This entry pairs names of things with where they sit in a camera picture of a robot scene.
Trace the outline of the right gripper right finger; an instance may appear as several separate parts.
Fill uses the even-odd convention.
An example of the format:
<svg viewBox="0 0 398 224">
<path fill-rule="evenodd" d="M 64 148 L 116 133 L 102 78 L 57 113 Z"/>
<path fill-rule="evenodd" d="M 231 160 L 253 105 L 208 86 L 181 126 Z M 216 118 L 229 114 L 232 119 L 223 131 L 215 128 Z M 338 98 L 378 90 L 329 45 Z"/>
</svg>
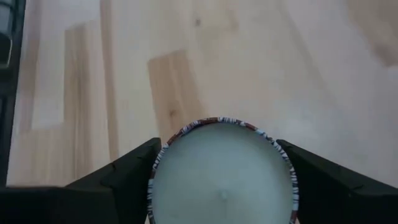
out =
<svg viewBox="0 0 398 224">
<path fill-rule="evenodd" d="M 298 220 L 302 224 L 355 223 L 349 189 L 335 177 L 338 166 L 286 140 L 278 139 L 298 177 Z"/>
</svg>

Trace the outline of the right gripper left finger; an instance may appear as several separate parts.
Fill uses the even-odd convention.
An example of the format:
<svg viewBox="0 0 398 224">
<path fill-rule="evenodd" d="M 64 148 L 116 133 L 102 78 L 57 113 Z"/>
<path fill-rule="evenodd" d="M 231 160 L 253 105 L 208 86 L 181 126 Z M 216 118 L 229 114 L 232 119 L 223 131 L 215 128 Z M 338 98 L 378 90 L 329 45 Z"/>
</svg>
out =
<svg viewBox="0 0 398 224">
<path fill-rule="evenodd" d="M 146 222 L 147 185 L 159 138 L 152 138 L 110 164 L 70 183 L 66 223 Z"/>
</svg>

